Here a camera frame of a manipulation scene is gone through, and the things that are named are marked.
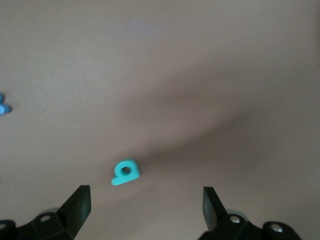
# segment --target screw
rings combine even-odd
[[[278,224],[271,224],[271,228],[273,231],[277,232],[277,233],[282,233],[284,230],[282,229],[281,226],[279,226]]]
[[[50,215],[44,215],[43,217],[40,218],[40,222],[48,221],[50,218],[51,218]]]
[[[233,222],[234,224],[239,224],[240,223],[240,218],[237,217],[236,215],[232,215],[230,217],[231,222]]]

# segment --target blue object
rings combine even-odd
[[[3,100],[4,100],[4,96],[0,93],[0,115],[9,113],[11,111],[10,106],[6,104],[2,104]]]
[[[111,184],[114,186],[125,184],[129,181],[135,180],[140,177],[140,171],[138,164],[131,158],[120,161],[114,167],[114,178],[111,180]]]

